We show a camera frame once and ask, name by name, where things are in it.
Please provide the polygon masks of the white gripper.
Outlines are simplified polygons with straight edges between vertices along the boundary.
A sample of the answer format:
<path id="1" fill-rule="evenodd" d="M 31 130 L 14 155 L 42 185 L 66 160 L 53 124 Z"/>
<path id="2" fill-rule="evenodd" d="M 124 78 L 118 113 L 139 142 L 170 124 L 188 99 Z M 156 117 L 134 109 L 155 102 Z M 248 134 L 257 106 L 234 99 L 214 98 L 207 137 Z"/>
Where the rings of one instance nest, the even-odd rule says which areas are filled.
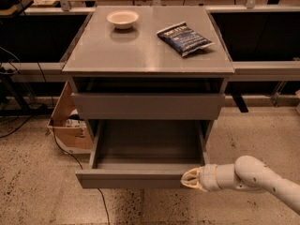
<path id="1" fill-rule="evenodd" d="M 193 168 L 183 174 L 181 184 L 204 192 L 219 191 L 217 167 L 216 164 L 206 164 L 201 168 Z"/>

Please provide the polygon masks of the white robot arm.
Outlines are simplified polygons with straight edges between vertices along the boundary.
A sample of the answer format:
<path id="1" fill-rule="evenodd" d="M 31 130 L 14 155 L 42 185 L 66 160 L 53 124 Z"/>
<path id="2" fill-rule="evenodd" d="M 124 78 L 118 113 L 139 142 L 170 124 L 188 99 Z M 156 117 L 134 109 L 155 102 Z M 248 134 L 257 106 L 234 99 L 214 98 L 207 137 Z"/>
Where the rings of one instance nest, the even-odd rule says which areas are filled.
<path id="1" fill-rule="evenodd" d="M 300 186 L 252 156 L 239 157 L 232 164 L 206 164 L 193 168 L 182 175 L 181 184 L 204 192 L 223 189 L 267 191 L 300 214 Z"/>

